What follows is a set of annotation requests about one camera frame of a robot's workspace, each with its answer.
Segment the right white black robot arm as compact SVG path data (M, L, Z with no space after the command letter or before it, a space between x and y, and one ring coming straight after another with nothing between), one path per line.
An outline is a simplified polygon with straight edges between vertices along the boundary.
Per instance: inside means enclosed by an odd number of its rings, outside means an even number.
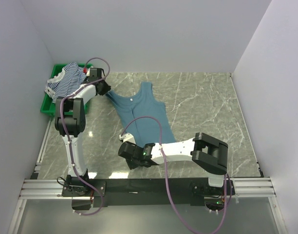
M128 167L149 168L165 162L193 161L208 173L207 190L217 195L224 189L227 174L228 144L205 133L196 133L194 138L175 143L148 143L139 147L132 134L119 136L122 142L118 155Z

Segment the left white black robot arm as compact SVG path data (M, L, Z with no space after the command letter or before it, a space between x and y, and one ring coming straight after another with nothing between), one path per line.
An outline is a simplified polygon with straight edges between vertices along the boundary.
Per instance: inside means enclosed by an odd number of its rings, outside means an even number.
M111 89L105 81L107 75L104 69L84 68L84 74L86 78L76 91L57 98L55 113L55 129L62 136L68 159L65 186L73 187L80 196L87 195L91 189L82 149L82 135L86 127L84 106L93 97L102 96Z

